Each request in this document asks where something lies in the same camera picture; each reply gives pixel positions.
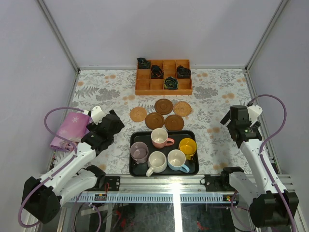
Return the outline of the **woven rattan coaster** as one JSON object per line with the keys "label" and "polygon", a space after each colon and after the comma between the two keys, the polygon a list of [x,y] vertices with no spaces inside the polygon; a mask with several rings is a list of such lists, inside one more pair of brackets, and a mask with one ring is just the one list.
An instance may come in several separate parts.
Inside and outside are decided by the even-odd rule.
{"label": "woven rattan coaster", "polygon": [[130,118],[134,122],[141,122],[143,121],[147,116],[147,111],[143,107],[135,107],[130,112]]}
{"label": "woven rattan coaster", "polygon": [[174,105],[173,112],[180,117],[186,117],[191,114],[192,107],[187,102],[179,101]]}

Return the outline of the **pink ceramic mug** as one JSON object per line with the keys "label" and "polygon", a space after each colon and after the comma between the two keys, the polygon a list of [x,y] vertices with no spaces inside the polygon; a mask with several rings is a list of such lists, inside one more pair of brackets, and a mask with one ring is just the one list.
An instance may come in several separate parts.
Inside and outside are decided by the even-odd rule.
{"label": "pink ceramic mug", "polygon": [[162,128],[157,128],[152,131],[151,140],[154,147],[159,149],[174,145],[175,143],[173,139],[169,138],[168,132]]}

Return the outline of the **yellow black mug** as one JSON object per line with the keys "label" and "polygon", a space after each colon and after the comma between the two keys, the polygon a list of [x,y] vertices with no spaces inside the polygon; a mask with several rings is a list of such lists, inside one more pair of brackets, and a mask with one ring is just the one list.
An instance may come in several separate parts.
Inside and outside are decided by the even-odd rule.
{"label": "yellow black mug", "polygon": [[179,143],[179,149],[185,154],[187,160],[192,160],[197,151],[197,144],[191,138],[184,138]]}

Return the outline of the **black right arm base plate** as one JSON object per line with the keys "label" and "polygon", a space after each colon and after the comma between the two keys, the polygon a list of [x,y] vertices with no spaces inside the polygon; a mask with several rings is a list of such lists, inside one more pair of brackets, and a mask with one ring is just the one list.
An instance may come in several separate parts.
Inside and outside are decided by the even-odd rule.
{"label": "black right arm base plate", "polygon": [[223,179],[219,175],[204,175],[205,189],[207,192],[225,192],[226,187],[223,184]]}

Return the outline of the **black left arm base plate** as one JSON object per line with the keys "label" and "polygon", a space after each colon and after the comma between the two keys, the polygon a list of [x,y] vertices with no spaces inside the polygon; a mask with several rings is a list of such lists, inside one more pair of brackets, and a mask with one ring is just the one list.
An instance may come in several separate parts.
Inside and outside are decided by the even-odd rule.
{"label": "black left arm base plate", "polygon": [[119,191],[120,189],[120,177],[119,176],[104,176],[98,179],[95,188],[98,190],[103,190],[105,192],[109,191]]}

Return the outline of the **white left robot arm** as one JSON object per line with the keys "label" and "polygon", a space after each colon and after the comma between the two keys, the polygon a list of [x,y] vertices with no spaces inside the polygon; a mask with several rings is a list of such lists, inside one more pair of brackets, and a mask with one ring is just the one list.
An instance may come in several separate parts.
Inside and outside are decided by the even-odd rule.
{"label": "white left robot arm", "polygon": [[70,108],[54,134],[51,148],[67,153],[49,172],[39,178],[30,177],[24,184],[19,212],[28,211],[39,222],[50,222],[61,207],[87,189],[102,190],[105,172],[91,165],[78,173],[113,142],[124,124],[114,110],[105,113],[100,106],[90,111]]}

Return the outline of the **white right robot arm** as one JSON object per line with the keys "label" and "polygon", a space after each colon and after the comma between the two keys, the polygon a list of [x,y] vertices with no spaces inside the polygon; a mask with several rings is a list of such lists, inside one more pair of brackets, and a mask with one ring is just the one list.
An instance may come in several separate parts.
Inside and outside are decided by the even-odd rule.
{"label": "white right robot arm", "polygon": [[226,167],[221,172],[220,185],[242,196],[254,226],[294,226],[299,199],[287,190],[269,161],[257,121],[261,113],[258,105],[233,105],[221,120],[246,158],[255,182],[248,179],[242,168]]}

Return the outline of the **brown wooden coaster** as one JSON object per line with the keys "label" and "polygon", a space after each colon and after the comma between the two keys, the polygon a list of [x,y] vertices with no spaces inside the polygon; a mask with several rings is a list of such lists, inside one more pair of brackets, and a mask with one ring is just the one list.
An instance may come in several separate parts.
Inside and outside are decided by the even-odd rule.
{"label": "brown wooden coaster", "polygon": [[169,131],[181,131],[184,127],[184,120],[178,115],[170,115],[165,119],[165,127]]}
{"label": "brown wooden coaster", "polygon": [[157,128],[162,128],[165,124],[165,119],[161,114],[157,112],[150,113],[145,118],[145,124],[149,129],[154,130]]}
{"label": "brown wooden coaster", "polygon": [[168,99],[159,99],[154,108],[157,113],[162,115],[168,115],[173,110],[173,103]]}

